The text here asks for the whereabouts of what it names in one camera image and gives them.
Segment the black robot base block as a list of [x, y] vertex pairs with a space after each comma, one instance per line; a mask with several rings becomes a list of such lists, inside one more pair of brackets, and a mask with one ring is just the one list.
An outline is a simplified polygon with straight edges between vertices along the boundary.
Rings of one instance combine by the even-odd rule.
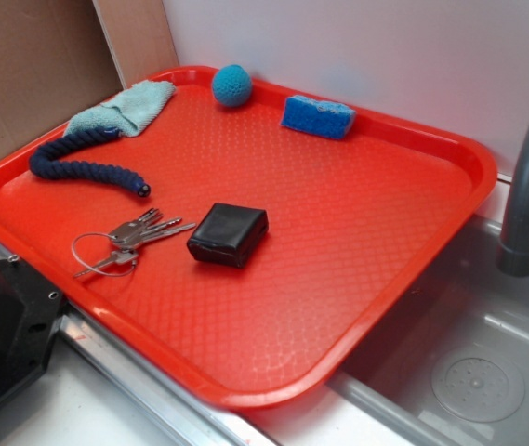
[[0, 406], [46, 372], [64, 305], [28, 262], [0, 260]]

